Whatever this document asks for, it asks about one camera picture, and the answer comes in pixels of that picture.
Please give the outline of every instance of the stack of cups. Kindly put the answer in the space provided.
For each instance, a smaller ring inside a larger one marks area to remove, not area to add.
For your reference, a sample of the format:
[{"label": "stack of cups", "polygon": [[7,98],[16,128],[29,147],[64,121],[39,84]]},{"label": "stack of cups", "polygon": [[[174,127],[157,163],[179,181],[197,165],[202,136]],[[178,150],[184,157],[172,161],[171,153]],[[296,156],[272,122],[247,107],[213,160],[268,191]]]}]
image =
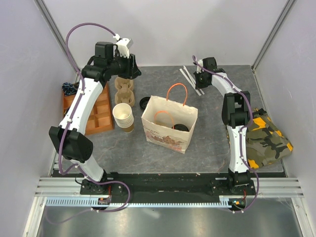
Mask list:
[{"label": "stack of cups", "polygon": [[132,108],[126,103],[120,103],[113,108],[113,117],[118,126],[124,132],[131,132],[134,129],[134,116]]}]

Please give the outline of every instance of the camouflage bag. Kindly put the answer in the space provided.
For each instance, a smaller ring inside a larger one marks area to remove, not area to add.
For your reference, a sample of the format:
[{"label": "camouflage bag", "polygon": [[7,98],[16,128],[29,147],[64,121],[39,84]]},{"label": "camouflage bag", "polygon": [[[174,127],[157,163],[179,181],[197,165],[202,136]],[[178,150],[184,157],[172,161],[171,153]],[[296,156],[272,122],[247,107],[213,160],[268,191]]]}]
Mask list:
[{"label": "camouflage bag", "polygon": [[255,109],[246,133],[247,160],[257,169],[291,154],[293,146],[272,123],[266,111]]}]

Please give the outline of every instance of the wooden tray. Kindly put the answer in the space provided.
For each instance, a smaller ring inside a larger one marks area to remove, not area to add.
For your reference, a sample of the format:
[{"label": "wooden tray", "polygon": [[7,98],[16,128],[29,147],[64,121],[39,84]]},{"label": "wooden tray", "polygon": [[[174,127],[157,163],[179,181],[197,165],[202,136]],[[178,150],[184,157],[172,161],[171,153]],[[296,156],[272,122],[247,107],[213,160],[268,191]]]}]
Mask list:
[{"label": "wooden tray", "polygon": [[[63,112],[71,106],[75,95],[65,96],[63,93]],[[111,100],[109,86],[106,84],[102,93],[97,98],[91,114],[89,116],[85,134],[91,135],[95,133],[105,132],[114,129],[114,123],[111,113]]]}]

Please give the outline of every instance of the wall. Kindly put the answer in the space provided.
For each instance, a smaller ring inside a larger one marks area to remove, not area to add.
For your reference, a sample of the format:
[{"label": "wall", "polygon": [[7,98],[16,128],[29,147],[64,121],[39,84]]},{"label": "wall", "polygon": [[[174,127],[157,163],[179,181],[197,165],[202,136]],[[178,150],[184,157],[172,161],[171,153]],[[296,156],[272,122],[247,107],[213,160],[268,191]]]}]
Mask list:
[{"label": "wall", "polygon": [[48,174],[61,84],[75,73],[33,1],[1,1],[0,20],[0,230],[19,237]]},{"label": "wall", "polygon": [[[44,0],[63,37],[83,22],[103,24],[132,38],[140,66],[191,65],[215,56],[220,65],[254,62],[286,0]],[[111,35],[82,27],[70,38],[80,67],[97,41]]]},{"label": "wall", "polygon": [[262,60],[257,76],[271,117],[293,143],[284,159],[298,177],[316,221],[316,2],[297,1]]}]

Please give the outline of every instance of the bag handle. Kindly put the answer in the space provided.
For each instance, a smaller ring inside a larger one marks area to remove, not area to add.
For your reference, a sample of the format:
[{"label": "bag handle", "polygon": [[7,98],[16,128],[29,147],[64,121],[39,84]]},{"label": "bag handle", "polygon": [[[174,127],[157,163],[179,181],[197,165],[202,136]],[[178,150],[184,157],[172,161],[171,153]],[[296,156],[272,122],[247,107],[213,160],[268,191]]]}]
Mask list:
[{"label": "bag handle", "polygon": [[157,113],[155,113],[155,116],[154,116],[154,122],[156,123],[156,116],[157,116],[158,114],[160,114],[160,113],[166,113],[166,114],[168,114],[168,115],[170,116],[171,121],[172,121],[172,129],[174,129],[174,121],[173,121],[173,117],[171,116],[171,114],[170,114],[170,113],[168,113],[168,112],[167,112],[167,111],[165,111],[165,110],[160,110],[160,111],[158,111]]},{"label": "bag handle", "polygon": [[169,90],[168,90],[168,92],[167,92],[166,100],[168,100],[169,92],[170,92],[171,89],[172,89],[173,87],[175,87],[176,85],[182,85],[182,86],[185,88],[185,90],[186,90],[186,98],[184,99],[184,102],[183,102],[183,106],[184,106],[184,105],[186,104],[186,101],[187,101],[187,98],[188,98],[188,91],[187,91],[186,86],[183,85],[182,83],[175,83],[174,85],[172,85],[172,86],[169,88]]}]

